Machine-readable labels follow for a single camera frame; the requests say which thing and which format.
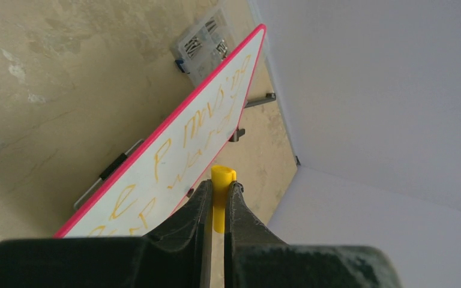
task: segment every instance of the yellow plastic piece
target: yellow plastic piece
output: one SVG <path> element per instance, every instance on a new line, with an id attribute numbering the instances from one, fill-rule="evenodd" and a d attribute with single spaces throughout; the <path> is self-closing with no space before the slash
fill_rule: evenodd
<path id="1" fill-rule="evenodd" d="M 225 204 L 227 202 L 227 192 L 232 181 L 236 181 L 236 171 L 221 165 L 211 167 L 213 228 L 218 233 L 225 232 Z"/>

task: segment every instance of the black plastic part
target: black plastic part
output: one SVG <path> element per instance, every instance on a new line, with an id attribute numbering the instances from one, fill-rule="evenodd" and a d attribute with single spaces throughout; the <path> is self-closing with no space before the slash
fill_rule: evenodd
<path id="1" fill-rule="evenodd" d="M 375 248 L 286 244 L 249 210 L 243 191 L 234 182 L 227 198 L 226 288 L 401 287 L 388 259 Z"/>
<path id="2" fill-rule="evenodd" d="M 209 287 L 212 185 L 143 237 L 0 242 L 0 287 Z"/>
<path id="3" fill-rule="evenodd" d="M 182 58 L 179 58 L 179 59 L 176 59 L 174 60 L 174 63 L 176 63 L 176 66 L 178 67 L 178 69 L 183 72 L 183 73 L 186 73 L 186 74 L 189 74 L 185 71 L 185 69 L 183 69 L 182 65 L 184 64 L 184 60 Z"/>
<path id="4" fill-rule="evenodd" d="M 126 154 L 121 153 L 103 172 L 100 174 L 101 180 L 107 179 L 114 171 L 128 158 Z"/>

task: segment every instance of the whiteboard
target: whiteboard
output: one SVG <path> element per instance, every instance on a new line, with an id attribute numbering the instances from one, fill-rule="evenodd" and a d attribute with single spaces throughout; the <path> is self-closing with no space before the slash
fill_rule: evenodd
<path id="1" fill-rule="evenodd" d="M 142 236 L 167 219 L 237 128 L 265 33 L 259 25 L 54 237 Z"/>

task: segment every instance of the white panel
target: white panel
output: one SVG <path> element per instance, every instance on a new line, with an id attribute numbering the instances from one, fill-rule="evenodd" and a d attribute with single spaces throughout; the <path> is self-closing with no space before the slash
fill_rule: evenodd
<path id="1" fill-rule="evenodd" d="M 381 249 L 403 287 L 461 287 L 461 212 L 301 167 L 268 227 L 290 244 Z"/>
<path id="2" fill-rule="evenodd" d="M 255 1 L 301 164 L 461 210 L 461 1 Z"/>

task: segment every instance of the metal bracket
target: metal bracket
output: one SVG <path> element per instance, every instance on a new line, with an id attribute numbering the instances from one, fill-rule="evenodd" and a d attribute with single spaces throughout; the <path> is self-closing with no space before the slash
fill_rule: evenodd
<path id="1" fill-rule="evenodd" d="M 236 131 L 232 134 L 232 137 L 229 139 L 229 142 L 237 142 L 240 140 L 240 137 L 245 135 L 246 130 L 245 129 L 239 129 L 237 128 Z"/>
<path id="2" fill-rule="evenodd" d="M 273 92 L 272 93 L 266 93 L 266 97 L 264 97 L 263 99 L 247 101 L 247 104 L 245 105 L 245 108 L 250 108 L 250 107 L 253 107 L 253 106 L 273 102 L 276 99 L 277 99 L 277 94 L 276 93 L 273 93 Z"/>
<path id="3" fill-rule="evenodd" d="M 103 181 L 107 179 L 139 146 L 144 142 L 144 139 L 137 141 L 128 151 L 121 153 L 112 163 L 100 173 L 100 177 L 94 182 L 89 189 L 73 204 L 73 209 L 77 211 L 82 205 L 100 188 Z"/>

